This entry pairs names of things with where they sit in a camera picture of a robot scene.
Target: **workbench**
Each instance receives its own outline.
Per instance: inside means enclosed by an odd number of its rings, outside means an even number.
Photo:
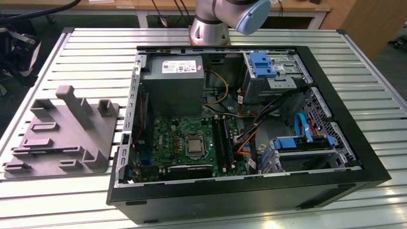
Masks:
[[[120,130],[137,45],[188,45],[187,29],[65,29],[39,79],[0,140],[0,165],[12,159],[33,114],[35,99],[51,98],[60,85],[77,97],[119,103],[111,159]],[[372,228],[407,223],[407,104],[347,35],[336,31],[259,30],[234,45],[307,45],[334,84],[392,179],[358,191],[324,208],[159,224],[161,228]],[[131,228],[136,224],[105,205],[111,167],[96,176],[4,180],[0,169],[0,228]]]
[[[60,7],[72,0],[1,0],[0,11],[3,14],[24,14],[36,12],[39,9]],[[195,0],[183,0],[189,15],[195,15]],[[172,0],[155,0],[161,15],[180,15]],[[187,15],[180,1],[177,1],[183,14]],[[331,11],[331,6],[323,0],[322,3],[312,4],[310,1],[283,0],[284,17],[312,18],[308,29],[319,29],[326,14]],[[279,16],[280,6],[275,4],[271,8],[270,16]],[[71,10],[63,11],[59,15],[136,15],[140,28],[148,28],[147,16],[159,15],[151,0],[116,0],[115,3],[89,4],[88,0]]]

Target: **green motherboard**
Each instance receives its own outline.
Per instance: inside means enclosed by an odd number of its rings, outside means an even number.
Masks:
[[[236,119],[227,119],[231,138],[238,135]],[[192,143],[200,143],[203,151]],[[247,175],[246,159],[235,161],[235,169],[220,171],[212,134],[211,118],[156,119],[152,152],[141,152],[143,182],[160,181],[160,167],[176,165],[212,165],[212,177]]]

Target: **cpu socket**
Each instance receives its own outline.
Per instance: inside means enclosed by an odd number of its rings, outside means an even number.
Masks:
[[[192,160],[204,156],[204,136],[202,134],[185,135],[185,156]]]

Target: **yellow wire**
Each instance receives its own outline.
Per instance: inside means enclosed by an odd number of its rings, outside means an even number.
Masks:
[[[215,76],[219,77],[219,79],[220,79],[220,80],[223,81],[223,83],[224,83],[224,86],[226,86],[226,88],[227,88],[227,91],[224,92],[224,96],[222,97],[222,99],[219,99],[218,101],[211,102],[211,103],[204,103],[204,104],[203,104],[204,106],[206,106],[206,105],[214,105],[214,104],[220,103],[220,102],[228,97],[228,93],[230,93],[230,86],[228,86],[227,81],[223,79],[223,77],[222,77],[216,72],[214,72],[214,71],[211,71],[211,70],[206,70],[206,72],[211,72]]]

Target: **slotted aluminum table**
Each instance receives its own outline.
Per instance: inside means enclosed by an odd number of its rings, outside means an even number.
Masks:
[[[336,31],[231,31],[236,45],[307,45],[339,92],[392,180],[324,208],[160,224],[163,228],[372,228],[407,226],[407,106],[347,35]],[[108,98],[124,115],[137,45],[188,45],[187,29],[75,29],[65,31],[0,140],[0,228],[143,227],[105,205],[111,170],[99,176],[4,180],[4,163],[32,119],[35,98],[53,98],[72,85],[89,103]],[[123,119],[117,121],[117,131]],[[113,137],[119,143],[120,133]],[[117,146],[112,147],[111,156]]]

